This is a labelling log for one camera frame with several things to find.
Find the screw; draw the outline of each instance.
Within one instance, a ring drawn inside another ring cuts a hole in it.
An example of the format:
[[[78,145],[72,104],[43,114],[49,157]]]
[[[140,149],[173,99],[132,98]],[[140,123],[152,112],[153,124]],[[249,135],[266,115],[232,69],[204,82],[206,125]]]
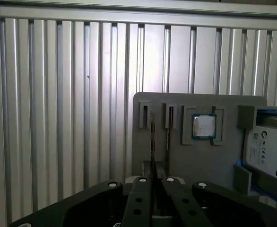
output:
[[[115,187],[115,186],[117,186],[117,184],[115,182],[112,182],[112,183],[108,184],[108,186],[109,187]]]
[[[199,187],[205,188],[207,185],[203,182],[199,183]]]
[[[166,181],[168,181],[168,182],[173,182],[174,181],[174,179],[173,178],[167,178],[167,180]]]
[[[24,223],[22,225],[19,225],[18,227],[31,227],[31,224],[29,223]]]

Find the hard drive label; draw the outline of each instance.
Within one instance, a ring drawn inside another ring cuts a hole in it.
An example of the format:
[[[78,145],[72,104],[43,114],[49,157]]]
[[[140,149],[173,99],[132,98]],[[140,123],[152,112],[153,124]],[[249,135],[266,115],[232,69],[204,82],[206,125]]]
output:
[[[256,126],[247,137],[245,161],[277,178],[277,129]]]

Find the corrugated metal wall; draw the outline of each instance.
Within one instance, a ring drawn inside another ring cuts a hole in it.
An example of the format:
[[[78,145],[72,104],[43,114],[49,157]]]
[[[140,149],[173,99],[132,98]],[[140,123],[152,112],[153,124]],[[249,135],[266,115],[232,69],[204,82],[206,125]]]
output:
[[[22,12],[0,16],[0,227],[130,176],[136,92],[258,95],[277,105],[277,30],[251,29],[253,20],[232,28],[224,19],[177,26],[140,14],[144,23]]]

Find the hard drive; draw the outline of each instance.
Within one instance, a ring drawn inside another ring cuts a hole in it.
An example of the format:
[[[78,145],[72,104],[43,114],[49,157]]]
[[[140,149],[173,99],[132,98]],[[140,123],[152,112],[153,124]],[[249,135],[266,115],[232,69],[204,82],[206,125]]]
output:
[[[258,111],[256,126],[246,131],[242,162],[252,184],[277,198],[277,111]]]

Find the metal frame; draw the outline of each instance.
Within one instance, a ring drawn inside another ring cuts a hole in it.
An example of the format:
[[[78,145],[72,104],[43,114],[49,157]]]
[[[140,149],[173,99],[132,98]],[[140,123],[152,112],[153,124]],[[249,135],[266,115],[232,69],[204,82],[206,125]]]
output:
[[[130,176],[139,91],[277,105],[277,6],[0,0],[0,227]]]
[[[132,12],[120,10],[46,8],[46,7],[17,7],[0,6],[0,17],[51,19],[97,22],[127,22],[142,24],[164,24],[183,26],[224,27],[241,29],[259,29],[277,31],[277,21],[272,19],[252,17],[233,17],[199,14],[176,14],[160,12]]]
[[[181,0],[0,0],[0,2],[98,9],[126,9],[219,15],[226,14],[234,16],[277,17],[277,6]]]

